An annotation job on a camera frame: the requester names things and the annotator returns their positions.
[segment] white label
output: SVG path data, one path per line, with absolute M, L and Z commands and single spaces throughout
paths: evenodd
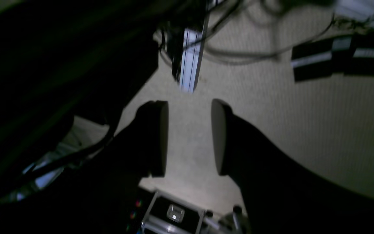
M 331 60 L 331 51 L 294 59 L 291 61 L 291 66 L 293 68 L 298 68 L 298 67 L 310 65 L 313 63 L 317 63 L 317 62 L 328 61 L 328 60 Z
M 336 38 L 333 41 L 333 46 L 331 47 L 331 50 L 339 51 L 339 50 L 350 49 L 351 43 L 352 43 L 351 37 Z
M 358 48 L 353 58 L 374 58 L 374 49 Z

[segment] black case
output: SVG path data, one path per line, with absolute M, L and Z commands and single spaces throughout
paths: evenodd
M 331 63 L 331 46 L 333 39 L 326 39 L 310 44 L 303 44 L 295 46 L 292 51 L 291 64 L 294 67 L 294 79 L 296 82 L 310 80 L 321 77 L 329 77 L 332 74 L 332 63 Z M 314 62 L 307 65 L 300 65 L 303 60 L 309 61 L 310 59 L 316 59 L 323 55 L 328 59 L 322 59 L 323 61 Z
M 347 62 L 344 74 L 374 76 L 374 37 L 356 36 L 355 53 Z
M 331 47 L 332 53 L 332 72 L 344 72 L 348 62 L 352 59 L 356 50 L 356 36 L 345 35 L 333 39 Z

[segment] box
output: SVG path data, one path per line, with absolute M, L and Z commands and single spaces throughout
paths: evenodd
M 156 191 L 141 223 L 144 233 L 199 234 L 205 210 Z

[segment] beige carpet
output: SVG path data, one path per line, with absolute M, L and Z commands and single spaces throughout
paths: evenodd
M 259 4 L 250 10 L 256 19 L 269 22 Z M 314 6 L 295 9 L 276 30 L 255 28 L 242 14 L 209 43 L 268 52 L 273 49 L 273 33 L 278 47 L 298 43 L 322 31 L 331 12 Z M 214 164 L 210 107 L 213 98 L 220 98 L 303 166 L 374 198 L 374 78 L 335 75 L 296 84 L 290 57 L 287 52 L 279 61 L 243 67 L 203 60 L 193 95 L 180 92 L 170 69 L 160 61 L 158 71 L 125 109 L 119 127 L 127 126 L 144 102 L 169 102 L 167 175 L 144 179 L 141 186 L 220 213 L 242 204 L 239 188 L 230 178 L 218 176 Z

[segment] wire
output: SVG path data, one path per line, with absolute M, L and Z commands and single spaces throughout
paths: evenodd
M 244 7 L 247 8 L 249 6 L 251 6 L 252 4 L 256 3 L 257 1 L 251 1 L 247 6 Z M 199 40 L 193 42 L 193 43 L 190 43 L 186 46 L 183 47 L 183 50 L 186 50 L 186 49 L 189 49 L 191 46 L 194 46 L 198 43 L 201 43 L 205 40 L 208 40 L 210 39 L 212 36 L 214 36 L 215 34 L 217 34 L 222 28 L 224 25 L 226 25 L 226 23 L 229 21 L 230 19 L 230 16 L 237 10 L 239 9 L 239 6 L 243 3 L 243 0 L 236 0 L 236 3 L 212 26 L 209 28 L 208 30 L 208 33 L 206 34 L 205 37 L 203 38 L 200 38 Z
M 158 47 L 158 50 L 162 50 L 162 48 L 164 47 L 165 45 L 165 34 L 164 34 L 164 29 L 161 28 L 161 44 L 160 46 Z
M 172 68 L 172 62 L 168 61 L 168 59 L 165 58 L 165 56 L 162 54 L 162 50 L 161 50 L 161 49 L 160 49 L 160 56 L 161 56 L 162 60 L 164 61 L 164 63 L 165 63 L 168 67 Z
M 276 52 L 273 52 L 273 53 L 260 54 L 260 53 L 247 53 L 247 52 L 237 52 L 237 51 L 224 51 L 224 50 L 220 50 L 220 49 L 214 49 L 214 48 L 211 48 L 209 46 L 205 46 L 205 50 L 208 54 L 213 55 L 214 59 L 217 59 L 217 56 L 231 57 L 231 58 L 252 58 L 252 59 L 244 60 L 244 61 L 227 61 L 227 60 L 222 60 L 222 59 L 218 60 L 218 62 L 227 64 L 227 65 L 248 65 L 248 64 L 251 64 L 251 63 L 254 63 L 254 62 L 260 62 L 260 61 L 265 60 L 265 59 L 274 58 L 274 57 L 276 57 L 276 56 L 278 56 L 282 53 L 287 52 L 288 50 L 291 50 L 295 46 L 310 43 L 313 40 L 316 40 L 318 37 L 323 36 L 334 25 L 334 22 L 335 22 L 335 20 L 334 20 L 334 14 L 333 14 L 332 17 L 331 17 L 331 22 L 320 33 L 318 33 L 318 34 L 316 34 L 312 37 L 309 37 L 309 38 L 305 39 L 304 41 L 301 41 L 300 43 L 287 46 L 287 47 L 285 47 L 283 49 L 280 49 L 280 50 L 277 50 Z
M 361 33 L 360 30 L 364 30 L 363 33 L 365 34 L 374 31 L 374 28 L 369 27 L 367 23 L 342 17 L 337 18 L 334 25 L 340 30 L 352 30 L 355 31 L 355 33 Z
M 374 22 L 374 14 L 372 16 L 370 16 L 364 22 L 356 22 L 354 20 L 346 20 L 345 21 L 344 19 L 335 19 L 334 14 L 333 14 L 330 24 L 323 31 L 321 31 L 319 34 L 317 34 L 313 37 L 310 37 L 310 38 L 302 41 L 301 43 L 291 45 L 291 46 L 287 46 L 287 47 L 285 47 L 283 49 L 280 49 L 280 50 L 278 50 L 274 53 L 263 55 L 263 54 L 257 54 L 257 53 L 247 53 L 247 52 L 238 52 L 238 51 L 224 51 L 224 50 L 221 50 L 221 49 L 211 48 L 210 46 L 207 45 L 207 46 L 205 46 L 205 50 L 208 54 L 210 54 L 212 56 L 206 55 L 206 56 L 203 56 L 203 57 L 205 59 L 211 61 L 211 62 L 215 62 L 215 63 L 223 64 L 223 65 L 230 65 L 230 66 L 249 65 L 249 64 L 252 64 L 252 63 L 255 63 L 255 62 L 263 61 L 265 59 L 275 58 L 279 54 L 282 54 L 282 53 L 284 53 L 288 50 L 291 50 L 295 46 L 300 46 L 300 45 L 303 45 L 303 44 L 306 44 L 306 43 L 310 43 L 313 40 L 316 40 L 317 38 L 323 36 L 333 25 L 338 25 L 339 27 L 341 27 L 341 25 L 343 25 L 345 23 L 350 23 L 351 29 L 354 30 L 354 29 L 359 28 L 359 27 L 365 28 L 366 27 L 365 25 L 367 25 L 371 22 Z M 252 59 L 242 60 L 242 61 L 229 61 L 229 60 L 220 59 L 220 57 L 252 58 Z

